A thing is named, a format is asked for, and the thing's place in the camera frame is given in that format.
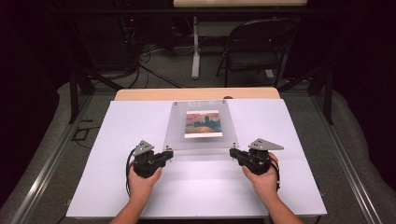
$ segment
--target colorful image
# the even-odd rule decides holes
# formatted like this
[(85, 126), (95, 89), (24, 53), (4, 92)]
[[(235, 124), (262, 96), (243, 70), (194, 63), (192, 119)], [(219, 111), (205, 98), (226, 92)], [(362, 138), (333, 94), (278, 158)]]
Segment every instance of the colorful image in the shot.
[(218, 110), (187, 111), (186, 138), (221, 137)]

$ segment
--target white table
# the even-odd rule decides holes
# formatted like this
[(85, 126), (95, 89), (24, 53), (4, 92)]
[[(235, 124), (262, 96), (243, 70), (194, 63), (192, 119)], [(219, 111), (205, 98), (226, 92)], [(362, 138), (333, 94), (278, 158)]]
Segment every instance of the white table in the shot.
[[(307, 0), (174, 0), (174, 7), (303, 7)], [(203, 22), (193, 18), (194, 55), (191, 78), (199, 78), (198, 36), (228, 36), (238, 22)]]
[[(156, 153), (161, 151), (172, 103), (111, 103), (68, 217), (114, 217), (121, 210), (128, 201), (127, 156), (142, 139), (154, 145)], [(326, 208), (283, 100), (232, 99), (228, 103), (240, 149), (247, 150), (258, 137), (285, 148), (276, 152), (281, 199), (298, 216), (325, 215)], [(265, 207), (237, 161), (229, 156), (228, 148), (217, 151), (198, 155), (175, 152), (172, 162), (163, 168), (142, 218), (266, 217)]]

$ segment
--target desk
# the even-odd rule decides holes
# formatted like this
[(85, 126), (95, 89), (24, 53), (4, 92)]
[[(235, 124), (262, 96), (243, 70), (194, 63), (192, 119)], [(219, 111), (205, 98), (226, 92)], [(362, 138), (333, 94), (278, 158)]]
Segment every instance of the desk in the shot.
[[(128, 201), (125, 162), (141, 139), (160, 152), (171, 105), (176, 100), (228, 100), (241, 146), (257, 137), (285, 149), (280, 160), (279, 196), (299, 216), (325, 215), (317, 185), (294, 130), (289, 112), (274, 88), (212, 88), (123, 90), (107, 110), (84, 174), (67, 212), (68, 217), (114, 217)], [(216, 154), (179, 155), (166, 163), (142, 218), (266, 217), (228, 148)]]
[[(303, 7), (306, 0), (175, 0), (174, 7)], [(197, 17), (193, 18), (194, 56), (191, 78), (199, 78), (200, 52), (198, 36), (227, 36), (237, 25), (235, 22), (216, 22), (207, 24), (207, 30), (199, 28)]]

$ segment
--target chair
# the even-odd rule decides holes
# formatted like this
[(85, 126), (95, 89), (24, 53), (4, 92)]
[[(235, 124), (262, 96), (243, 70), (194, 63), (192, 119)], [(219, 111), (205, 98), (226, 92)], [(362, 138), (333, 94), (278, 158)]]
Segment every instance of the chair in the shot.
[(230, 33), (216, 77), (225, 60), (224, 87), (232, 72), (276, 69), (275, 87), (282, 76), (290, 44), (297, 30), (294, 19), (247, 21)]

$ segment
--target dark background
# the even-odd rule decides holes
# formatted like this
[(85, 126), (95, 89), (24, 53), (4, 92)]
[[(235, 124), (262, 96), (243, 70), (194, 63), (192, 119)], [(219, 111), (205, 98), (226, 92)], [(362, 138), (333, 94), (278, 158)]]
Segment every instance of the dark background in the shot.
[[(310, 8), (345, 8), (352, 1), (308, 1)], [(369, 1), (359, 1), (362, 6)], [(156, 1), (153, 7), (170, 7)], [(117, 18), (79, 18), (75, 23), (46, 14), (48, 8), (112, 9), (110, 0), (2, 1), (0, 5), (0, 206), (18, 183), (53, 118), (59, 95), (72, 71), (70, 52), (78, 64), (97, 71), (134, 65), (134, 49), (125, 43)], [(353, 30), (341, 58), (332, 68), (334, 88), (347, 100), (369, 145), (370, 159), (384, 180), (396, 189), (396, 8), (377, 2)], [(285, 77), (297, 77), (320, 65), (332, 52), (345, 18), (303, 18), (292, 47)], [(165, 34), (177, 20), (159, 15), (140, 21), (150, 41)]]

